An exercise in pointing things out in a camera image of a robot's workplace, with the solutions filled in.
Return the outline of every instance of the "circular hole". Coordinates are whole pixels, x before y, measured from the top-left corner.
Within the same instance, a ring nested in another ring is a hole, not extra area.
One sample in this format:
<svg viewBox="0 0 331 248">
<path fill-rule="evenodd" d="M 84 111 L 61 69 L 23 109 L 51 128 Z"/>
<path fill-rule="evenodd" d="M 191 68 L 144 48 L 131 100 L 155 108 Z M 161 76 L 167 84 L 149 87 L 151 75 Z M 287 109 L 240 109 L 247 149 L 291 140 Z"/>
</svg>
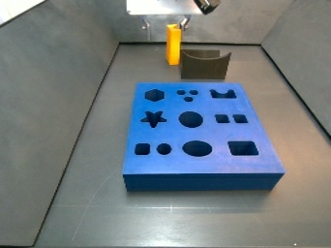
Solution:
<svg viewBox="0 0 331 248">
<path fill-rule="evenodd" d="M 191 98 L 191 97 L 184 97 L 184 100 L 185 100 L 187 102 L 191 102 L 191 101 L 192 101 L 192 98 Z"/>
<path fill-rule="evenodd" d="M 196 128 L 203 123 L 203 117 L 197 112 L 187 111 L 180 115 L 180 122 L 188 128 Z"/>
<path fill-rule="evenodd" d="M 183 145 L 183 151 L 189 156 L 203 157 L 211 154 L 212 146 L 204 141 L 195 140 Z"/>
<path fill-rule="evenodd" d="M 195 89 L 189 90 L 189 94 L 191 95 L 197 95 L 197 90 L 195 90 Z"/>
<path fill-rule="evenodd" d="M 185 94 L 185 91 L 183 89 L 177 90 L 177 94 L 179 95 L 184 95 Z"/>
<path fill-rule="evenodd" d="M 171 153 L 171 145 L 167 143 L 161 143 L 161 144 L 159 144 L 156 150 L 157 150 L 159 154 L 168 155 Z"/>
</svg>

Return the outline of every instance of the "shape sorter board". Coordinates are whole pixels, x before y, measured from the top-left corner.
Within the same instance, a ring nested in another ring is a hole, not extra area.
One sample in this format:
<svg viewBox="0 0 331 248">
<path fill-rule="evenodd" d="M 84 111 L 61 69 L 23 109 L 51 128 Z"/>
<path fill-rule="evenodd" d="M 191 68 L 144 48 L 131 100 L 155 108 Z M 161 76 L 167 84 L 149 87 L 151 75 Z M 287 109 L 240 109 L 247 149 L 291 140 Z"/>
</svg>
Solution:
<svg viewBox="0 0 331 248">
<path fill-rule="evenodd" d="M 239 83 L 137 83 L 128 191 L 270 190 L 283 174 Z"/>
</svg>

